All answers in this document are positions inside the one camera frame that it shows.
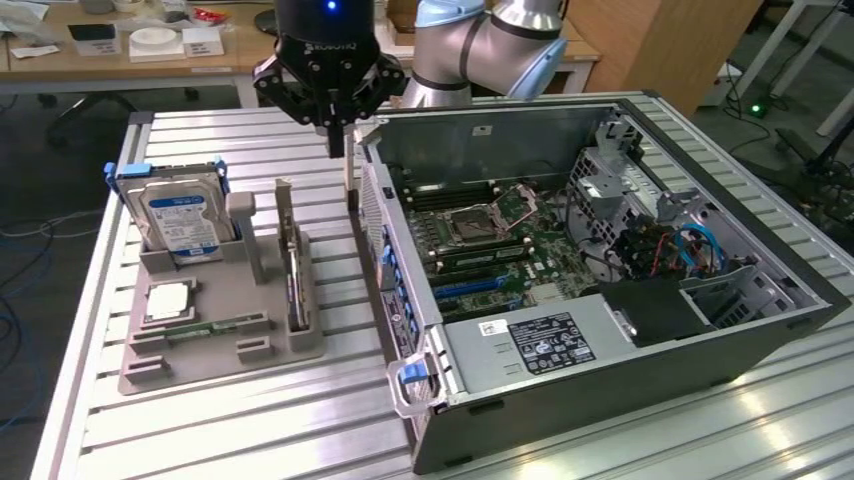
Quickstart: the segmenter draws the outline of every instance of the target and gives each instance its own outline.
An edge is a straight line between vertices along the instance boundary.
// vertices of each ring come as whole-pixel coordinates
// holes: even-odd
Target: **pcb board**
[[[505,187],[489,204],[407,211],[446,323],[577,298],[597,284],[551,195]]]

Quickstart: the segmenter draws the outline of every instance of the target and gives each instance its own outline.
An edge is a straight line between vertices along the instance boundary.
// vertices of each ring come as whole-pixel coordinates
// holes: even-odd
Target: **metal slotted table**
[[[626,98],[854,296],[852,257],[666,103],[639,94]],[[645,162],[678,189],[687,179],[651,144],[645,149]],[[259,235],[276,223],[272,179],[294,180],[328,352],[302,364],[122,396],[116,373],[140,235],[112,195],[32,478],[411,479],[347,220],[343,160],[327,158],[323,139],[282,112],[250,109],[156,114],[128,127],[120,161],[172,163],[215,154],[230,165],[232,189],[258,195]],[[849,477],[853,371],[849,309],[730,384],[423,478]]]

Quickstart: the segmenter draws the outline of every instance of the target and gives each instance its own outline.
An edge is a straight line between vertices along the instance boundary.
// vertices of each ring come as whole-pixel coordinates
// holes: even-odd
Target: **warning label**
[[[534,375],[597,359],[569,313],[513,324],[510,334]]]

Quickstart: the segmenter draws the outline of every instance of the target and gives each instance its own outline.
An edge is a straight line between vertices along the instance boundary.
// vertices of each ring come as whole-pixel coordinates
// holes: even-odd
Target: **hard drive label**
[[[148,202],[168,250],[176,255],[204,255],[216,250],[219,239],[214,222],[204,218],[207,202],[202,195],[159,198]]]

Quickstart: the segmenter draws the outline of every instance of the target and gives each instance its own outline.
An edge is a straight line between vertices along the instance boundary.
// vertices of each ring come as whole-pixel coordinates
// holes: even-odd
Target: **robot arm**
[[[406,80],[398,60],[379,50],[374,2],[276,0],[275,9],[275,54],[255,67],[255,88],[294,120],[315,125],[330,157],[343,157],[354,122],[402,93]]]
[[[403,106],[466,105],[470,83],[523,100],[542,94],[567,46],[561,3],[501,0],[487,13],[483,0],[422,0]]]
[[[537,97],[563,57],[561,0],[422,0],[406,107],[471,103],[470,82]],[[379,50],[373,0],[275,0],[275,54],[255,67],[255,88],[344,156],[344,135],[403,93],[398,60]],[[296,82],[284,82],[286,74]]]

